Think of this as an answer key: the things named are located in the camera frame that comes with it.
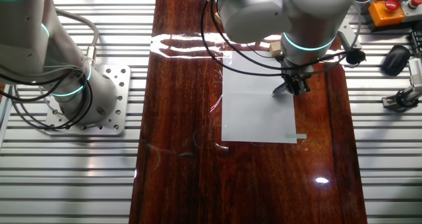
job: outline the white paper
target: white paper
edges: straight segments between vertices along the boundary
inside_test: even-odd
[[[266,65],[281,66],[275,59],[252,51],[242,53]],[[258,53],[270,56],[268,52]],[[226,52],[224,64],[247,72],[280,73],[249,62],[236,52]],[[281,76],[249,76],[224,69],[222,141],[297,143],[294,138],[285,138],[285,134],[296,134],[293,96],[288,92],[278,98],[271,96],[283,82]]]

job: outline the black mouse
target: black mouse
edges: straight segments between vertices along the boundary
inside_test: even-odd
[[[404,46],[395,45],[385,58],[381,70],[388,76],[397,76],[406,67],[409,59],[410,51]]]

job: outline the wooden table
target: wooden table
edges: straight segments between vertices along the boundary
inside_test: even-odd
[[[2,92],[4,92],[4,91],[5,91],[5,85],[4,85],[4,84],[0,84],[0,90],[1,90]]]
[[[222,69],[198,34],[203,4],[156,1],[129,223],[366,223],[343,69],[312,76],[295,98],[306,140],[222,142]]]

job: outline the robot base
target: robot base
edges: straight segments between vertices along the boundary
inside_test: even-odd
[[[46,132],[51,136],[121,136],[125,131],[126,110],[129,97],[131,68],[125,65],[96,65],[96,70],[108,76],[117,88],[117,103],[113,111],[100,122],[93,125],[75,125],[67,130]],[[60,111],[59,104],[51,97],[50,105]],[[49,109],[46,123],[60,125],[68,119]]]

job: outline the robotic arm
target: robotic arm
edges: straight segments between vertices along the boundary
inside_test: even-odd
[[[88,50],[90,58],[85,57],[61,25],[53,0],[0,0],[0,9],[0,83],[41,85],[59,103],[59,112],[80,125],[111,113],[117,90],[94,68],[98,37]],[[89,105],[84,94],[91,98]]]
[[[324,56],[353,1],[216,0],[223,27],[234,42],[257,42],[283,32],[282,67],[291,68]],[[289,75],[284,78],[283,90],[296,96],[308,92],[304,75],[312,70],[312,67],[283,70]]]

